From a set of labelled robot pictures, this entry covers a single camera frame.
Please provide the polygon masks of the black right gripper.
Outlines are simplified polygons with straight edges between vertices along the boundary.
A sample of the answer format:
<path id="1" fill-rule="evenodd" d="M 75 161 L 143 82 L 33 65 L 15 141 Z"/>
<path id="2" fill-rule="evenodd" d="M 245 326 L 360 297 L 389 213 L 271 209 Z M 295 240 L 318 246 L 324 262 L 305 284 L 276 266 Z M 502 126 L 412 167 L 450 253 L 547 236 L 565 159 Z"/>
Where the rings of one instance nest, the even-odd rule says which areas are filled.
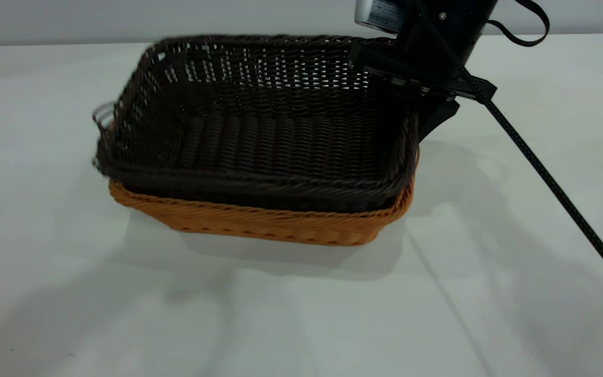
<path id="1" fill-rule="evenodd" d="M 451 97 L 475 101 L 491 99 L 496 87 L 489 81 L 464 78 L 465 66 L 495 1 L 358 1 L 354 20 L 367 28 L 395 35 L 390 46 L 353 45 L 349 63 L 392 80 L 398 86 L 414 86 L 421 94 L 447 98 L 420 98 L 417 107 L 418 139 L 426 136 L 460 109 Z"/>

